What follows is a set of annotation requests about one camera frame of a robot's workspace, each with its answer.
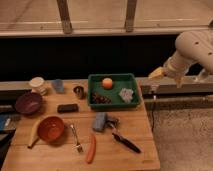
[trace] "orange carrot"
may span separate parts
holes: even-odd
[[[89,151],[87,152],[85,160],[88,164],[92,163],[93,158],[95,156],[95,151],[96,151],[96,138],[95,135],[92,133],[90,136],[90,148]]]

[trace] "orange ball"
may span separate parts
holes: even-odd
[[[102,80],[102,86],[104,89],[111,89],[113,86],[113,81],[111,78],[104,78]]]

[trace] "white cup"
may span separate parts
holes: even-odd
[[[47,89],[44,86],[44,79],[42,77],[34,77],[30,80],[29,85],[32,88],[32,91],[45,95]]]

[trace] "wooden table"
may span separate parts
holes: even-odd
[[[159,170],[159,158],[143,99],[142,103],[134,109],[107,112],[108,115],[119,118],[119,131],[136,144],[142,153],[137,154],[116,142],[108,128],[104,133],[94,133],[97,140],[95,158],[92,164],[85,162],[96,111],[90,109],[86,99],[77,99],[73,93],[76,85],[83,85],[87,91],[87,80],[64,80],[65,94],[55,93],[50,82],[46,82],[48,94],[43,96],[43,106],[36,114],[22,117],[2,171]],[[79,111],[58,114],[57,106],[68,103],[77,103]],[[51,145],[39,140],[32,149],[27,148],[33,123],[39,117],[51,115],[61,117],[65,123],[73,122],[75,124],[84,149],[82,154],[79,154],[75,148],[75,141],[70,129],[65,129],[63,136]]]

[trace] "green tray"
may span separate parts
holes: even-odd
[[[113,80],[113,88],[106,90],[102,87],[101,82],[104,78],[109,77]],[[122,88],[132,89],[133,99],[130,103],[125,103],[119,96],[119,92]],[[111,103],[107,104],[95,104],[92,100],[92,93],[98,93],[111,100]],[[113,108],[133,108],[141,102],[141,98],[138,93],[138,87],[133,74],[90,74],[88,77],[88,105],[91,109],[105,110]]]

